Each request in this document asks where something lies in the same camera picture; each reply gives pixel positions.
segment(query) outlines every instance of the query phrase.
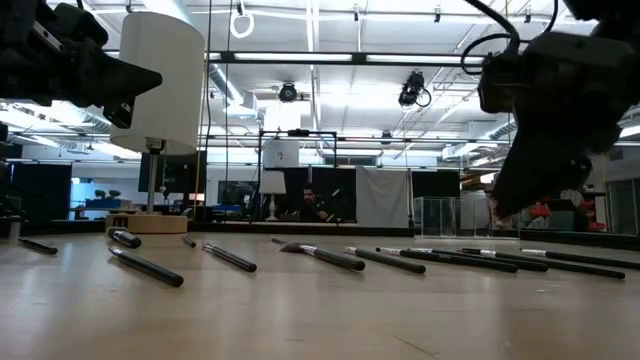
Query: table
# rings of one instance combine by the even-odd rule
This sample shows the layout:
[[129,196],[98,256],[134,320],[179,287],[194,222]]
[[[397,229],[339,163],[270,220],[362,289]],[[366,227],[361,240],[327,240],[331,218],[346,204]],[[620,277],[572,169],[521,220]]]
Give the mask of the table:
[[[112,259],[102,235],[34,237],[56,257],[0,245],[0,353],[16,359],[621,359],[640,353],[640,272],[626,281],[550,270],[499,273],[426,263],[425,275],[367,261],[362,273],[277,251],[264,235],[190,236],[258,264],[248,274],[179,236],[133,252],[185,278],[171,288]],[[322,247],[412,239],[282,236]],[[420,240],[442,249],[516,241]],[[640,260],[639,253],[528,248]]]

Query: white curtain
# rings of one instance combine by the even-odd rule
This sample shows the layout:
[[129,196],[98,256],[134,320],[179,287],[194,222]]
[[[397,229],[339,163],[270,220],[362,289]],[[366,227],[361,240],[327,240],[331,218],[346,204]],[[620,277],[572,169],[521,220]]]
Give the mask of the white curtain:
[[407,172],[356,168],[356,216],[364,227],[407,228]]

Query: white lamp shade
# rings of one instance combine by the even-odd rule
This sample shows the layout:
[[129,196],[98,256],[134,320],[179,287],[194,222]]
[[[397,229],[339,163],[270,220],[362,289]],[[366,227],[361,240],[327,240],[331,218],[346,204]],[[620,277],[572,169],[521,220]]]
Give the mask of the white lamp shade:
[[286,194],[284,173],[282,171],[264,171],[260,179],[260,193],[262,194]]
[[147,152],[147,138],[166,141],[169,155],[198,145],[204,38],[193,26],[153,12],[127,15],[120,59],[162,74],[162,85],[136,98],[130,129],[111,127],[111,142]]

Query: wooden block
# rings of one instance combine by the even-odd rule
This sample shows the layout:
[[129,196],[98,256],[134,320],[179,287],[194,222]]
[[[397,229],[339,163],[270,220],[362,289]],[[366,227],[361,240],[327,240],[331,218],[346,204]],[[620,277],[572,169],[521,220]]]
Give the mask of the wooden block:
[[155,214],[109,214],[105,230],[109,226],[123,226],[132,234],[184,234],[187,232],[186,216]]

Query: man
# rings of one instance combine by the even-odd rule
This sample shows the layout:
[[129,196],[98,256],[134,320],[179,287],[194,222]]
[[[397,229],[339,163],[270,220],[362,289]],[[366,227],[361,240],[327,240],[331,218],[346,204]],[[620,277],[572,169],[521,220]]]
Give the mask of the man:
[[304,205],[298,212],[298,217],[303,222],[326,221],[329,218],[329,214],[324,210],[324,204],[316,201],[316,194],[311,184],[304,187]]

